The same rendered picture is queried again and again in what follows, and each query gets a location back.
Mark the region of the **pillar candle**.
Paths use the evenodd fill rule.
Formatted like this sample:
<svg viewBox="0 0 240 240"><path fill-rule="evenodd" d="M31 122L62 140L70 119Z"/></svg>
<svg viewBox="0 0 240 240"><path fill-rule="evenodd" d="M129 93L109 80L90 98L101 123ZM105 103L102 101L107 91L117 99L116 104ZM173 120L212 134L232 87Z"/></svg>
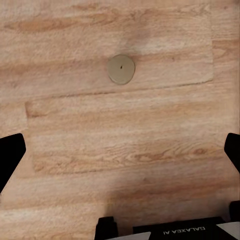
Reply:
<svg viewBox="0 0 240 240"><path fill-rule="evenodd" d="M110 79L117 85L126 85L135 74L135 63L126 54L117 54L107 64Z"/></svg>

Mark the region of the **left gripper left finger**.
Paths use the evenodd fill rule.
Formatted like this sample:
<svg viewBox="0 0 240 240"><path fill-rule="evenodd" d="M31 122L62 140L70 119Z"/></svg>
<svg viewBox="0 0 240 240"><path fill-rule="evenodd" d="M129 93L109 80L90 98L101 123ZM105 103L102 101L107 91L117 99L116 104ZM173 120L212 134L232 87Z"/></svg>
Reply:
<svg viewBox="0 0 240 240"><path fill-rule="evenodd" d="M0 193L26 153L22 133L0 138Z"/></svg>

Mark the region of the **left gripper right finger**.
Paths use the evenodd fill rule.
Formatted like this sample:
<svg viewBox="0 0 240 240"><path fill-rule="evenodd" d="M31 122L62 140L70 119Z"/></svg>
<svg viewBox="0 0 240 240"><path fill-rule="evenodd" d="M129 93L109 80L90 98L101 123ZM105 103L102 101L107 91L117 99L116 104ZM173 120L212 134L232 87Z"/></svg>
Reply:
<svg viewBox="0 0 240 240"><path fill-rule="evenodd" d="M224 151L240 173L240 135L228 133Z"/></svg>

